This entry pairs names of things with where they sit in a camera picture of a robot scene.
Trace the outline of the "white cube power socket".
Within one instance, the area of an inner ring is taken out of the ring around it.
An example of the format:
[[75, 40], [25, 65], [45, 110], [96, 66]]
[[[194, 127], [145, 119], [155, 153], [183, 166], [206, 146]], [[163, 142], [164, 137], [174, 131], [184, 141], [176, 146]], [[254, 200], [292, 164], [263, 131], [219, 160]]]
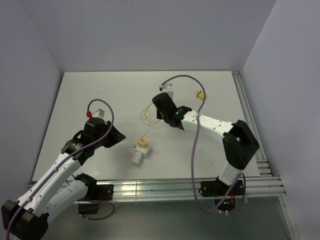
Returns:
[[134, 147], [135, 153], [140, 154], [143, 158], [147, 158], [151, 152], [151, 148], [147, 146], [140, 146], [139, 144], [136, 144]]

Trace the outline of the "orange USB charger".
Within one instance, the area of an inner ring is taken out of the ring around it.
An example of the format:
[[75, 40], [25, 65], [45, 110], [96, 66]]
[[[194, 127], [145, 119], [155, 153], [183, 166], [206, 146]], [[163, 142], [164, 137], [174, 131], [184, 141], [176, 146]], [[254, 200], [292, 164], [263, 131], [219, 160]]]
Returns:
[[139, 138], [138, 140], [137, 140], [137, 145], [140, 147], [140, 148], [147, 148], [148, 147], [148, 142], [147, 142], [147, 140], [146, 139], [144, 139], [144, 138]]

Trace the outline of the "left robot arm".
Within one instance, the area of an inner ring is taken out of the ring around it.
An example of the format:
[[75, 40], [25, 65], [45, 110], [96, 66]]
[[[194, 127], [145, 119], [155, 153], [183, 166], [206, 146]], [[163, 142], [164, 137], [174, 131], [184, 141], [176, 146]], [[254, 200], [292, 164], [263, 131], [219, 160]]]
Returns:
[[11, 235], [20, 240], [40, 240], [50, 223], [66, 208], [77, 201], [99, 204], [97, 180], [85, 173], [60, 190], [95, 151], [111, 148], [126, 136], [111, 121], [99, 117], [90, 118], [84, 128], [67, 141], [50, 169], [16, 201], [7, 200], [1, 207], [6, 239]]

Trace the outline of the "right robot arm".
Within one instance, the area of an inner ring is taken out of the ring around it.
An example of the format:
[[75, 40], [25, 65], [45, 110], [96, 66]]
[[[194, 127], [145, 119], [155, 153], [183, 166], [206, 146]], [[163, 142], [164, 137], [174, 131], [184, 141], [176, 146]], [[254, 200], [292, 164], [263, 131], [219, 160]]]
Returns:
[[203, 134], [223, 146], [227, 164], [216, 179], [216, 189], [222, 195], [234, 188], [236, 178], [247, 167], [260, 144], [243, 120], [227, 122], [202, 115], [187, 106], [177, 107], [167, 93], [152, 99], [160, 118], [173, 128]]

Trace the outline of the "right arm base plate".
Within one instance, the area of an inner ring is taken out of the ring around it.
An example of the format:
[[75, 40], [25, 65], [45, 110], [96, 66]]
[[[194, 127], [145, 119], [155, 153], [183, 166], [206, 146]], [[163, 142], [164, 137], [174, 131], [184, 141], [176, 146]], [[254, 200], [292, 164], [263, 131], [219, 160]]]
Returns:
[[[230, 186], [224, 184], [220, 180], [206, 180], [200, 182], [200, 189], [198, 193], [203, 197], [223, 197]], [[228, 193], [228, 197], [242, 196], [245, 191], [245, 187], [242, 180], [237, 180], [233, 188]]]

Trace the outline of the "small yellow plug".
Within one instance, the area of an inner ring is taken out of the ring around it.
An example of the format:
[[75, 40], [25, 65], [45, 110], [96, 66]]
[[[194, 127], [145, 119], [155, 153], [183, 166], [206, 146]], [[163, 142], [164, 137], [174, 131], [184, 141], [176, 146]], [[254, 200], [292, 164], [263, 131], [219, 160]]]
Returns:
[[205, 93], [202, 90], [200, 90], [196, 92], [196, 97], [199, 100], [204, 101], [206, 96], [205, 96]]

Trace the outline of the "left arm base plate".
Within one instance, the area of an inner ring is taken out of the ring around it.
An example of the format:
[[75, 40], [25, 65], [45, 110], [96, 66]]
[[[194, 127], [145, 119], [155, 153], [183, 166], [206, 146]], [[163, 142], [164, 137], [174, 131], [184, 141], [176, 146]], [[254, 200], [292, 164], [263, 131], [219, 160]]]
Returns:
[[80, 201], [111, 201], [114, 193], [113, 184], [98, 184], [88, 187], [87, 193]]

